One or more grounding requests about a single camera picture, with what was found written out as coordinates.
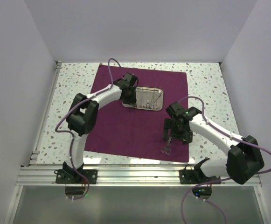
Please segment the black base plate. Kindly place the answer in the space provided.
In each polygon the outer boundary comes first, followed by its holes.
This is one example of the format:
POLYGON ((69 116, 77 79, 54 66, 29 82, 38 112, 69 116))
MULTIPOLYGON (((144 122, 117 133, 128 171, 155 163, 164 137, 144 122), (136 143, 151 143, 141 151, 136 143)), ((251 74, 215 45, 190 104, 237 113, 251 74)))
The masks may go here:
POLYGON ((199 165, 186 165, 184 169, 179 170, 180 184, 201 184, 205 182, 215 181, 213 184, 220 184, 221 178, 212 176, 206 177, 201 171, 199 165))
POLYGON ((86 177, 87 180, 84 180, 79 174, 77 174, 73 169, 69 169, 69 172, 63 169, 58 169, 54 171, 56 175, 57 184, 80 184, 80 183, 89 183, 96 184, 98 177, 98 170, 96 169, 81 169, 77 170, 82 176, 86 177))

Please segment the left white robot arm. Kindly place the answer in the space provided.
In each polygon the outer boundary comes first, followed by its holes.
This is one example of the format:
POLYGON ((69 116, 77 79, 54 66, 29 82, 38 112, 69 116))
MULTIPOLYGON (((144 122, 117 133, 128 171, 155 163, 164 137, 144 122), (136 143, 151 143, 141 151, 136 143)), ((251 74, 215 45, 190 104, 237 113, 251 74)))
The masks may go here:
POLYGON ((66 117, 68 129, 72 132, 69 157, 63 163, 66 177, 78 183, 83 177, 83 151, 88 135, 94 129, 98 111, 104 106, 121 100, 125 104, 136 103, 136 88, 139 79, 131 73, 113 81, 105 88, 92 94, 77 94, 66 117))

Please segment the aluminium left side rail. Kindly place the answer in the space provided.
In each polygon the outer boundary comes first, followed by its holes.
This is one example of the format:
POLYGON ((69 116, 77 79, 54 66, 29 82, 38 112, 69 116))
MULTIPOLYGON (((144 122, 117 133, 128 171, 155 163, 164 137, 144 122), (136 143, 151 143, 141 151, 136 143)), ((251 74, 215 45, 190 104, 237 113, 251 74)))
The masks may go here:
POLYGON ((54 72, 54 76, 53 76, 53 81, 49 90, 49 95, 48 95, 48 99, 45 105, 45 110, 41 119, 41 123, 40 123, 40 127, 35 139, 35 143, 33 146, 33 150, 29 159, 29 163, 28 166, 32 165, 32 166, 36 166, 36 162, 37 162, 37 157, 41 152, 41 142, 42 142, 42 136, 44 134, 45 131, 45 126, 46 126, 46 121, 49 115, 49 111, 50 111, 50 107, 51 107, 51 103, 52 103, 52 99, 53 99, 53 95, 55 92, 55 87, 56 87, 56 83, 59 77, 59 73, 62 67, 62 62, 61 61, 56 61, 56 69, 54 72))

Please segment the aluminium front rail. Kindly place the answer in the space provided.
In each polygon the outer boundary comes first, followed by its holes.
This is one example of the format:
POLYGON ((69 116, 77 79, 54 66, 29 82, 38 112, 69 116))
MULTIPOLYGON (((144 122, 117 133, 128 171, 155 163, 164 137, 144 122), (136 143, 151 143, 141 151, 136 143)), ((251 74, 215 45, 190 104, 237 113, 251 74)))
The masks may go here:
MULTIPOLYGON (((180 186, 180 164, 132 164, 85 166, 86 169, 97 170, 97 181, 94 186, 148 186, 177 187, 180 186)), ((16 185, 18 186, 55 186, 54 171, 61 166, 30 166, 20 168, 16 185)))

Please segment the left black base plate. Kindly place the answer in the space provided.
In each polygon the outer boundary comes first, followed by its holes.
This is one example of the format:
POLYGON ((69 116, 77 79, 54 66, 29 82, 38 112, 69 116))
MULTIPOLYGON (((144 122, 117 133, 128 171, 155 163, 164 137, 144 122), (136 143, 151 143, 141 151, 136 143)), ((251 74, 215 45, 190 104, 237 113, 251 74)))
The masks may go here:
POLYGON ((96 184, 98 177, 98 170, 96 169, 81 169, 77 170, 82 176, 86 177, 87 180, 84 180, 79 174, 77 174, 73 169, 69 169, 69 172, 63 169, 58 169, 54 171, 56 175, 57 184, 80 184, 80 183, 89 183, 96 184))

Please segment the aluminium rail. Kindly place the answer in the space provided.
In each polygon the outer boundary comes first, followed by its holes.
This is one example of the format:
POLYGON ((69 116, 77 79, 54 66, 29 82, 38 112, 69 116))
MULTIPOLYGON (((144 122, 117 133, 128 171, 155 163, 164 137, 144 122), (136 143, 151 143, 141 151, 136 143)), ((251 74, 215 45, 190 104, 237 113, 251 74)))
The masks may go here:
POLYGON ((53 95, 55 92, 55 87, 56 87, 56 83, 59 77, 59 73, 62 67, 62 62, 61 61, 56 61, 56 69, 54 72, 54 76, 53 76, 53 81, 49 90, 49 95, 48 95, 48 99, 45 105, 45 110, 41 119, 41 123, 40 123, 40 127, 35 139, 35 143, 33 146, 33 150, 29 159, 29 163, 28 166, 32 165, 32 166, 36 166, 36 162, 37 162, 37 157, 41 152, 41 142, 42 142, 42 136, 44 134, 45 131, 45 126, 46 126, 46 121, 49 115, 49 111, 50 111, 50 107, 51 107, 51 103, 52 103, 52 99, 53 99, 53 95))
MULTIPOLYGON (((85 166, 86 169, 97 170, 97 181, 94 186, 148 186, 177 187, 180 186, 180 164, 132 164, 85 166)), ((18 186, 55 186, 54 171, 61 166, 30 166, 20 168, 16 185, 18 186)))

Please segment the steel surgical scissors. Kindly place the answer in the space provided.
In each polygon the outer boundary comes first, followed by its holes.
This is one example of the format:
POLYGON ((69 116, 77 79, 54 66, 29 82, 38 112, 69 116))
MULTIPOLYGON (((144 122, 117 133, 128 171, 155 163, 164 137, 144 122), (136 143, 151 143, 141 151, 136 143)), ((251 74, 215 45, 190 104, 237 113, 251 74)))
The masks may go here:
POLYGON ((170 155, 170 154, 171 154, 171 149, 169 148, 170 143, 171 143, 171 140, 172 140, 172 137, 169 137, 166 146, 165 146, 165 147, 162 147, 162 148, 160 149, 160 151, 161 151, 162 153, 165 153, 165 154, 167 154, 167 155, 170 155))

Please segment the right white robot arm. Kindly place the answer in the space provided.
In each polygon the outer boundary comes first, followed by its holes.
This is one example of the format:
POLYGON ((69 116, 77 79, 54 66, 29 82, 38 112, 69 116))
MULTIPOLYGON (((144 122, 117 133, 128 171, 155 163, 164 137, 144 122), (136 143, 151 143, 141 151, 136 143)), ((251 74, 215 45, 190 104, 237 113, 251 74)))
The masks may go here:
POLYGON ((228 177, 238 184, 246 183, 264 167, 264 160, 257 140, 242 137, 221 126, 212 125, 199 109, 185 109, 178 102, 166 108, 169 118, 164 121, 163 140, 180 140, 183 144, 193 141, 193 133, 206 138, 227 156, 226 159, 205 158, 193 167, 188 165, 179 171, 182 184, 205 183, 228 177))

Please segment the purple surgical cloth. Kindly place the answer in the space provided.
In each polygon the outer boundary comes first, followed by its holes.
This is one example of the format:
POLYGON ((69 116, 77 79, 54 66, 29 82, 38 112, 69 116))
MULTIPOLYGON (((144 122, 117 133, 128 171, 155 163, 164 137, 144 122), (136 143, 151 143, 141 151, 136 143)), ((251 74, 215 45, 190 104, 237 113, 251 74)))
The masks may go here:
POLYGON ((98 111, 94 129, 85 143, 85 150, 96 153, 139 157, 171 162, 187 162, 189 146, 173 139, 170 154, 161 152, 166 145, 162 138, 165 109, 188 95, 185 72, 145 70, 111 67, 115 80, 129 72, 139 78, 140 87, 159 88, 164 92, 163 108, 148 111, 126 108, 120 100, 114 101, 98 111))

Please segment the steel instrument tray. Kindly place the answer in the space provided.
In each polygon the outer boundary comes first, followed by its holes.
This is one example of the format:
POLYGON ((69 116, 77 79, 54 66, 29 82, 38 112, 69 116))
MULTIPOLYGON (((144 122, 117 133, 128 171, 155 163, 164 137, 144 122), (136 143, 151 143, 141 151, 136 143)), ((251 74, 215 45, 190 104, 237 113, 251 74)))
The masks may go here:
POLYGON ((136 99, 137 99, 137 101, 136 101, 135 105, 128 105, 128 104, 122 104, 122 105, 126 108, 149 110, 149 111, 160 111, 163 108, 164 91, 159 88, 140 87, 139 86, 136 88, 136 99), (153 93, 160 95, 160 97, 157 101, 158 108, 155 110, 146 108, 146 104, 148 102, 150 102, 153 93))

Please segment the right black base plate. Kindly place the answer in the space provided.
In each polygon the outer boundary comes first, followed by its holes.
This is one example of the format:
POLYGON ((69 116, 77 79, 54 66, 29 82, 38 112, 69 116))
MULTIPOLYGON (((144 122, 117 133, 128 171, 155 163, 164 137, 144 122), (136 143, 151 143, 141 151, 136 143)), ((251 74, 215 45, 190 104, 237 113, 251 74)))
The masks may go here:
POLYGON ((220 184, 221 178, 212 176, 206 177, 201 171, 199 165, 186 165, 184 169, 179 170, 180 184, 201 184, 205 182, 215 181, 213 184, 220 184))

